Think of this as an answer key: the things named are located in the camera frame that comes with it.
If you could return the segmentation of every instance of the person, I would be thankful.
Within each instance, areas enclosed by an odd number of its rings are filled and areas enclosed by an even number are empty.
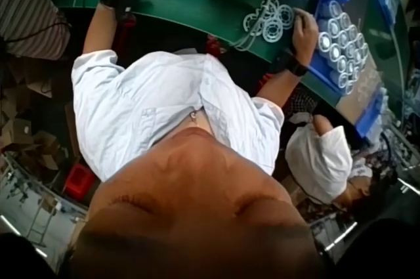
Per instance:
[[[314,52],[297,10],[296,70],[250,98],[205,54],[147,54],[126,70],[100,3],[72,72],[81,153],[103,182],[68,258],[72,278],[313,278],[310,229],[270,174],[281,107]]]
[[[8,54],[58,60],[70,25],[51,0],[0,0],[0,60]]]
[[[296,126],[285,149],[285,160],[297,184],[319,204],[349,209],[370,195],[372,170],[363,155],[353,158],[343,126],[324,116],[294,114]]]

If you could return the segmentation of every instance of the red container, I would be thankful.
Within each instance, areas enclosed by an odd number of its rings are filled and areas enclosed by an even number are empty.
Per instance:
[[[68,175],[64,191],[81,202],[95,182],[95,174],[81,164],[75,164]]]

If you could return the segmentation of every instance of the striped shirt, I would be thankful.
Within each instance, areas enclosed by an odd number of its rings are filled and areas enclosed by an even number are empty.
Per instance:
[[[68,44],[70,29],[51,0],[0,0],[0,36],[10,54],[56,60]]]

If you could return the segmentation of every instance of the hand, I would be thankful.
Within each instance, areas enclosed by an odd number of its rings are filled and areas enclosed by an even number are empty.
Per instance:
[[[296,59],[308,67],[318,43],[318,25],[315,18],[301,9],[295,9],[295,29],[293,31],[293,46],[296,49]]]

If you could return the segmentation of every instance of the black watch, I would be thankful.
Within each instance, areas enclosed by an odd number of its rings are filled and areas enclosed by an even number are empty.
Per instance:
[[[292,74],[297,77],[302,77],[308,72],[308,67],[303,66],[294,56],[290,55],[286,64],[286,69],[288,69]]]
[[[136,0],[99,0],[101,5],[115,10],[118,21],[130,14]]]

